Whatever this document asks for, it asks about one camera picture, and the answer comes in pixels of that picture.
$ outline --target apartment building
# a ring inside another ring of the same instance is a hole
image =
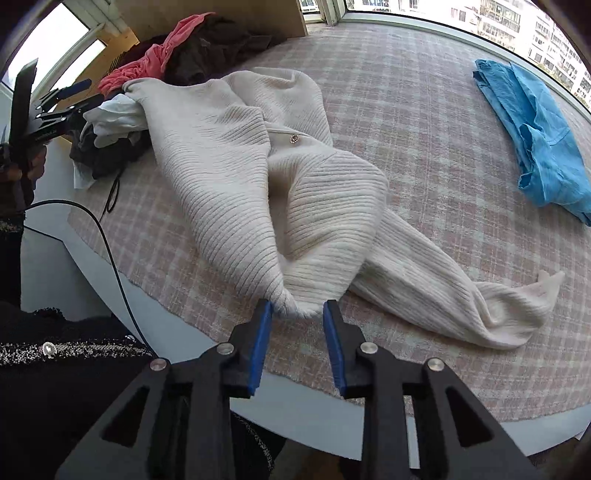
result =
[[[491,40],[545,70],[586,106],[591,76],[552,19],[530,0],[348,0],[357,11],[424,18]]]

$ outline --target tweed fabric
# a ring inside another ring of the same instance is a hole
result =
[[[554,313],[524,346],[500,352],[411,326],[346,294],[344,317],[399,358],[443,358],[498,420],[556,413],[590,401],[591,233],[558,206],[537,209],[518,191],[511,140],[473,82],[482,51],[434,34],[341,24],[275,47],[246,67],[301,70],[320,86],[335,147],[379,167],[388,206],[450,255],[473,281],[526,285],[539,270],[566,273]],[[591,129],[556,96],[586,161]],[[103,227],[132,282],[214,340],[227,338],[252,305],[199,259],[174,193],[148,155],[121,179]],[[108,182],[80,194],[102,211]],[[70,215],[104,255],[88,219]],[[322,326],[273,325],[265,367],[333,392]]]

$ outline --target dark brown cloth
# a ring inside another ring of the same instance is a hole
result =
[[[114,65],[113,70],[118,69],[123,65],[127,65],[128,63],[131,63],[133,61],[139,60],[141,57],[145,55],[145,53],[152,45],[162,45],[164,43],[164,40],[166,40],[167,36],[168,35],[156,35],[155,37],[152,37],[149,40],[144,40],[143,42],[134,45],[128,51],[122,53],[119,56],[119,60],[117,61],[116,65]]]
[[[236,65],[283,40],[274,35],[256,35],[231,20],[208,15],[174,49],[163,80],[171,85],[187,86],[221,78]]]
[[[79,129],[70,132],[72,136],[70,158],[90,167],[95,180],[121,170],[130,161],[136,161],[152,144],[150,134],[145,130],[140,133],[136,143],[132,144],[129,138],[120,138],[112,145],[96,148],[94,144],[96,134],[92,128],[82,136],[80,132]]]

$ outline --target blue gripper pad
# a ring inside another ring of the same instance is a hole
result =
[[[271,320],[273,318],[273,304],[266,300],[264,309],[260,315],[260,324],[256,332],[255,341],[252,347],[251,364],[248,375],[247,389],[250,395],[261,385],[262,366],[267,354],[269,336],[271,335]]]
[[[57,96],[58,100],[63,100],[69,98],[77,93],[84,92],[84,90],[90,88],[92,85],[92,81],[90,79],[81,80],[74,85],[70,85],[69,87],[62,88]]]
[[[335,321],[328,307],[328,302],[324,302],[322,308],[322,326],[324,327],[326,345],[329,349],[330,366],[333,371],[335,387],[339,389],[341,396],[344,396],[347,389],[347,382],[345,380],[345,357],[343,356],[343,349],[336,331]]]

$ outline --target black cable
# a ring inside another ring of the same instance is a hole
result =
[[[135,321],[135,317],[134,317],[133,312],[131,312],[131,307],[129,306],[129,302],[127,301],[127,296],[125,295],[125,292],[123,290],[123,285],[121,284],[121,279],[119,278],[119,272],[117,271],[117,268],[115,267],[115,260],[113,260],[113,254],[111,253],[111,249],[109,248],[109,242],[107,241],[107,237],[105,236],[105,232],[103,231],[103,228],[100,225],[100,222],[95,217],[95,214],[92,213],[84,205],[81,205],[80,203],[72,202],[70,200],[43,200],[42,202],[37,202],[37,203],[33,203],[33,204],[29,205],[27,208],[25,208],[25,211],[31,210],[32,208],[35,208],[35,207],[40,207],[42,205],[54,205],[56,203],[61,204],[61,205],[70,205],[73,207],[77,207],[81,210],[84,210],[95,221],[96,226],[99,228],[100,235],[103,238],[103,242],[105,243],[105,247],[107,249],[107,254],[109,255],[109,260],[111,261],[111,267],[113,267],[113,272],[115,273],[115,277],[117,278],[117,284],[119,285],[119,290],[121,291],[121,296],[123,297],[123,301],[125,302],[125,307],[127,308],[127,313],[129,313],[131,321],[134,323],[135,329],[138,331],[139,336],[142,339],[142,341],[144,342],[144,345],[146,346],[146,348],[148,348],[148,350],[150,350],[150,353],[152,353],[152,355],[154,357],[157,357],[158,355],[156,354],[156,351],[150,346],[150,344],[146,340],[146,337],[142,333],[142,330],[139,328],[138,322]]]
[[[53,236],[53,235],[50,235],[49,233],[41,232],[41,231],[36,230],[36,229],[34,229],[34,228],[30,227],[30,226],[27,226],[27,225],[23,225],[23,227],[26,228],[27,230],[30,230],[31,232],[35,232],[35,233],[38,233],[39,235],[47,236],[49,238],[53,238],[54,240],[57,240],[58,242],[61,242],[61,240],[58,237]]]
[[[121,169],[119,170],[119,173],[117,174],[117,176],[115,177],[115,179],[113,181],[113,185],[111,185],[111,190],[109,191],[109,196],[107,197],[107,202],[105,203],[105,208],[103,208],[103,213],[100,214],[99,222],[101,222],[103,220],[103,217],[105,216],[105,212],[111,213],[113,211],[113,209],[115,208],[115,204],[117,203],[117,199],[119,198],[119,187],[121,185],[121,182],[119,181],[119,179],[121,178],[121,175],[123,175],[123,172],[125,171],[126,166],[127,166],[127,164],[124,164],[121,167]]]

